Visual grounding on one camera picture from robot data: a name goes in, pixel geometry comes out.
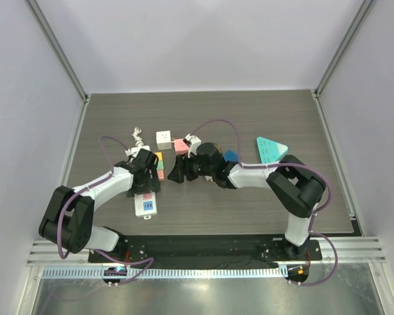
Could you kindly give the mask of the pink plug adapter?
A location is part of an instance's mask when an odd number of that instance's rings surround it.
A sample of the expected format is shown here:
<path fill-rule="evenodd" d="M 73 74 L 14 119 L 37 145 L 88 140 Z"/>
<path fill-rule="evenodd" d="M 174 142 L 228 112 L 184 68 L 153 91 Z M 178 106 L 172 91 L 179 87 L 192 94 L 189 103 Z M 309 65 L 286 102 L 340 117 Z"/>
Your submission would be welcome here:
<path fill-rule="evenodd" d="M 164 174 L 163 170 L 157 170 L 157 174 L 158 174 L 159 181 L 164 181 L 165 180 L 165 174 Z"/>

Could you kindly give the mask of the white cube socket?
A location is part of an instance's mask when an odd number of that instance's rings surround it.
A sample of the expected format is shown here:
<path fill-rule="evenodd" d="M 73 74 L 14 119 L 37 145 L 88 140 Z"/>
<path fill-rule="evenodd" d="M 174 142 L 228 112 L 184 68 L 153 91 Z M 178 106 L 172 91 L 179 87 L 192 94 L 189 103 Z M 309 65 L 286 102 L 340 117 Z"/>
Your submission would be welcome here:
<path fill-rule="evenodd" d="M 156 144 L 159 150 L 170 150 L 173 147 L 171 131 L 157 131 Z"/>

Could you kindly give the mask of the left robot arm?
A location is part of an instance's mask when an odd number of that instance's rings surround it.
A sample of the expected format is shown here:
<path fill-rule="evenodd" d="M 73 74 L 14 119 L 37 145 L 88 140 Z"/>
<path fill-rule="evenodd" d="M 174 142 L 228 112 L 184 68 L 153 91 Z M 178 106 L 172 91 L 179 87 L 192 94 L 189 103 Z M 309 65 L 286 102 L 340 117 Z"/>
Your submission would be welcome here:
<path fill-rule="evenodd" d="M 98 249 L 110 261 L 121 261 L 126 254 L 122 234 L 95 226 L 94 213 L 121 193 L 159 192 L 157 166 L 157 155 L 141 148 L 135 156 L 116 163 L 109 172 L 87 184 L 75 188 L 59 186 L 45 210 L 39 235 L 57 244 L 62 257 L 66 257 L 64 249 L 69 253 Z"/>

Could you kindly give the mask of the dark green cube socket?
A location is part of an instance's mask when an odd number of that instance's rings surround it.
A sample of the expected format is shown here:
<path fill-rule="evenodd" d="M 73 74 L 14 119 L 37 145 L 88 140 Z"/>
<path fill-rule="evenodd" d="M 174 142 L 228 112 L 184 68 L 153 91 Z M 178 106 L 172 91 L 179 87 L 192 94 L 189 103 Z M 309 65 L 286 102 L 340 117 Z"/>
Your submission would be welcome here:
<path fill-rule="evenodd" d="M 222 151 L 221 147 L 220 147 L 218 144 L 215 144 L 215 148 L 217 149 L 217 151 L 218 151 L 221 155 L 223 155 L 223 151 Z"/>

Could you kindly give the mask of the pink cube socket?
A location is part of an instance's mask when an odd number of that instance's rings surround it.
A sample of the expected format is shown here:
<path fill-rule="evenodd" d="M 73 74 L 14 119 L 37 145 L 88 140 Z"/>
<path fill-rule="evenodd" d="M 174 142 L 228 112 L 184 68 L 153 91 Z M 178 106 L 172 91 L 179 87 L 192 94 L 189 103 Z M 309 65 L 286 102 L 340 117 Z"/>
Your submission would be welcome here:
<path fill-rule="evenodd" d="M 188 153 L 189 147 L 187 144 L 184 142 L 182 138 L 176 138 L 173 140 L 173 146 L 174 146 L 174 151 L 175 154 L 178 155 L 183 155 Z"/>

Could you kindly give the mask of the green plug adapter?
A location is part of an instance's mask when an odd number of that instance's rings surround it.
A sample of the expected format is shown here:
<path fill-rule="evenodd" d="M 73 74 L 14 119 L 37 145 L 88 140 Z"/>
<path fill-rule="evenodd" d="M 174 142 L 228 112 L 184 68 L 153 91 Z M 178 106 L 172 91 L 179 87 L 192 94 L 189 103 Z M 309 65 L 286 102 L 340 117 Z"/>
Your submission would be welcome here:
<path fill-rule="evenodd" d="M 158 165 L 157 165 L 157 170 L 164 170 L 164 161 L 163 160 L 159 160 L 158 161 Z"/>

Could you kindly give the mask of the yellow plug adapter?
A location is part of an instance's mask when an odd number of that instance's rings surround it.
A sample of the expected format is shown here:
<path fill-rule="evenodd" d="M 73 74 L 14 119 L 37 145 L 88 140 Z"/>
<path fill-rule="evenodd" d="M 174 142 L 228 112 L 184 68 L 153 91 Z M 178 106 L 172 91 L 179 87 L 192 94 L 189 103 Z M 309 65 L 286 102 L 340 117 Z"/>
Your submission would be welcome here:
<path fill-rule="evenodd" d="M 155 152 L 155 154 L 157 155 L 159 161 L 163 160 L 163 154 L 161 152 Z"/>

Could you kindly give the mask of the teal triangular socket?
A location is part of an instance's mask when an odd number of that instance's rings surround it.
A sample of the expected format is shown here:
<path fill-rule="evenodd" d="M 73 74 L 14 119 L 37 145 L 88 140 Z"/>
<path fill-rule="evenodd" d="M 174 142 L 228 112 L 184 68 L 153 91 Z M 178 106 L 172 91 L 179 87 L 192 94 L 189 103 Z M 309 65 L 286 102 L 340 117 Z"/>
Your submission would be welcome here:
<path fill-rule="evenodd" d="M 261 163 L 273 163 L 280 161 L 289 150 L 287 145 L 261 136 L 256 138 L 256 144 Z"/>

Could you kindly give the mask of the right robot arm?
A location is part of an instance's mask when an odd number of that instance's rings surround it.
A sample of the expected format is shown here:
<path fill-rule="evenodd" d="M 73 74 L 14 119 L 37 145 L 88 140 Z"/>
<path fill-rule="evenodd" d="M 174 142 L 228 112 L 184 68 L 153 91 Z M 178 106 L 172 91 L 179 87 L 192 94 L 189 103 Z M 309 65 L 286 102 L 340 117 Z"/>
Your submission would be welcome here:
<path fill-rule="evenodd" d="M 198 177 L 209 177 L 224 189 L 272 190 L 288 211 L 282 245 L 285 256 L 296 260 L 306 253 L 313 217 L 322 209 L 319 203 L 329 183 L 295 156 L 273 163 L 238 163 L 226 160 L 216 144 L 205 142 L 193 152 L 178 155 L 167 179 L 182 183 Z"/>

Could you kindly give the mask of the blue cube socket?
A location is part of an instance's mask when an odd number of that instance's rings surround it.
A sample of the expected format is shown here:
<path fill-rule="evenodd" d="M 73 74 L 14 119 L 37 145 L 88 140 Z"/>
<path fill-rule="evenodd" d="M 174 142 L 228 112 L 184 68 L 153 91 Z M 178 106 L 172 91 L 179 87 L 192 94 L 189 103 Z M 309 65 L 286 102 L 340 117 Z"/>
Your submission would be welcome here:
<path fill-rule="evenodd" d="M 231 162 L 231 163 L 238 163 L 239 160 L 238 154 L 232 150 L 227 150 L 223 154 L 223 158 L 226 162 Z"/>

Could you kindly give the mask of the white power strip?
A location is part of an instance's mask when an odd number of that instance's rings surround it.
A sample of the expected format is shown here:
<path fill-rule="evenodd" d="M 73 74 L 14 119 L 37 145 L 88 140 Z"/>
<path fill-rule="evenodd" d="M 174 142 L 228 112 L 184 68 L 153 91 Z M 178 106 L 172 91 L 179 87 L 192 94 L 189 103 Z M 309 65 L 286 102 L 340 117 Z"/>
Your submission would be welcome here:
<path fill-rule="evenodd" d="M 156 193 L 136 194 L 133 196 L 135 204 L 135 215 L 138 218 L 149 220 L 158 214 L 156 205 Z"/>

